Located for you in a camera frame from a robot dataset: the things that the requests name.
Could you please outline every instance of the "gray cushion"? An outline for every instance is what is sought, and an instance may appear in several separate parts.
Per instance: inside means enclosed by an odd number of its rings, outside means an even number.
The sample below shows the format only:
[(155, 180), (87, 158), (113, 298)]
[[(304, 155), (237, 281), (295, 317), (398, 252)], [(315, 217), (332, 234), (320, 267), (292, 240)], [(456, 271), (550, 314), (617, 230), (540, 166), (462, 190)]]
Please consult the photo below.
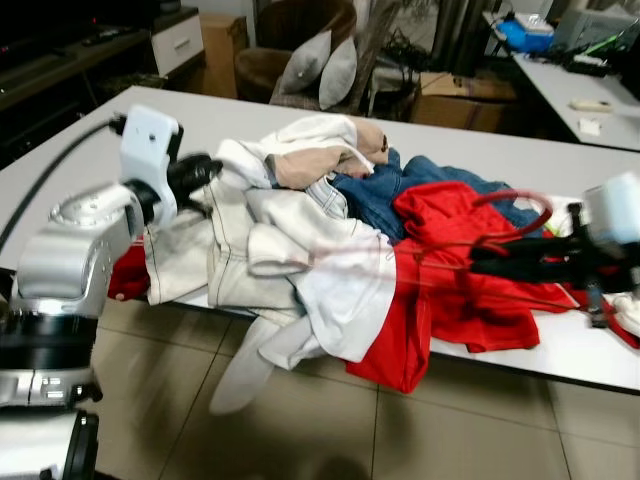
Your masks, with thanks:
[(320, 108), (326, 110), (349, 94), (356, 78), (358, 54), (353, 37), (349, 37), (331, 54), (320, 78)]
[(280, 93), (297, 93), (322, 73), (331, 54), (331, 31), (322, 32), (300, 45), (291, 55), (280, 82)]

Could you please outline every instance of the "cardboard box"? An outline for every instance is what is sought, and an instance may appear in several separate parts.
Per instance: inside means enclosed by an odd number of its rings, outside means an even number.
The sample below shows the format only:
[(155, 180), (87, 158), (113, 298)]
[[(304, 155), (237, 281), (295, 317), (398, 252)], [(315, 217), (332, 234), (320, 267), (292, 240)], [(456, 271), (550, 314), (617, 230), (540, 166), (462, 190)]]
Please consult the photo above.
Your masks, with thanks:
[(199, 93), (238, 98), (234, 59), (248, 46), (245, 17), (201, 13), (200, 26), (207, 66), (194, 79), (200, 86)]
[(422, 73), (412, 123), (482, 132), (517, 133), (523, 115), (507, 82)]

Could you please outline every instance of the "remote control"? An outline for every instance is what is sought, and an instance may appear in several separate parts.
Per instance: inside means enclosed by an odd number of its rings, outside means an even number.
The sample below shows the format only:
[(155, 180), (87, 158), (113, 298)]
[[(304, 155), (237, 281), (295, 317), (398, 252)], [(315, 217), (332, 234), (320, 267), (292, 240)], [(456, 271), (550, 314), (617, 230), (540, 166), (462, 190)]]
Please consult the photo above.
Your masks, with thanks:
[(582, 100), (573, 99), (569, 102), (569, 106), (579, 112), (597, 112), (597, 113), (611, 113), (613, 107), (608, 102), (600, 102), (598, 100)]
[(89, 37), (83, 40), (82, 45), (84, 45), (85, 47), (91, 47), (93, 45), (110, 42), (114, 38), (119, 37), (120, 35), (131, 33), (132, 31), (132, 28), (109, 28), (108, 30), (101, 31), (93, 37)]

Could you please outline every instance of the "wall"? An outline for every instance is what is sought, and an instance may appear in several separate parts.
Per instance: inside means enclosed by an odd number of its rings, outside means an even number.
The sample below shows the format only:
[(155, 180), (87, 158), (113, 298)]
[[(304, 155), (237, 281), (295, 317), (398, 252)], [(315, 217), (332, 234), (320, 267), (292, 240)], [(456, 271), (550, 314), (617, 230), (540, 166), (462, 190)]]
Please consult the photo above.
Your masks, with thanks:
[(187, 7), (198, 7), (203, 13), (223, 13), (235, 17), (247, 17), (249, 46), (256, 46), (255, 17), (258, 4), (264, 0), (182, 0)]
[[(521, 13), (538, 13), (543, 17), (547, 16), (553, 0), (511, 0), (516, 12)], [(509, 10), (509, 2), (503, 1), (500, 11)]]

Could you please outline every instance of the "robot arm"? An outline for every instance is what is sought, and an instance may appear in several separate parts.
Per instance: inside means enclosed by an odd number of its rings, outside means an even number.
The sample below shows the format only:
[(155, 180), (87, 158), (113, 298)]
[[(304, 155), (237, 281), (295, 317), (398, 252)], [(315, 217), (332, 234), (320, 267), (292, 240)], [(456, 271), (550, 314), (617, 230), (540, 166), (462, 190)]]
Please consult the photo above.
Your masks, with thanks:
[[(640, 311), (640, 182), (625, 173), (584, 197), (584, 204), (568, 206), (569, 236), (501, 243), (502, 253), (478, 245), (471, 251), (471, 271), (519, 282), (568, 283), (585, 290), (593, 327), (608, 326), (604, 293), (631, 292), (634, 300), (629, 299), (624, 310)], [(588, 210), (588, 224), (582, 221), (583, 208)]]
[(171, 117), (133, 107), (123, 182), (56, 206), (25, 245), (0, 319), (0, 479), (93, 478), (98, 419), (73, 407), (102, 398), (91, 352), (113, 265), (145, 225), (185, 207), (206, 212), (189, 194), (221, 168), (203, 154), (177, 161), (181, 137)]

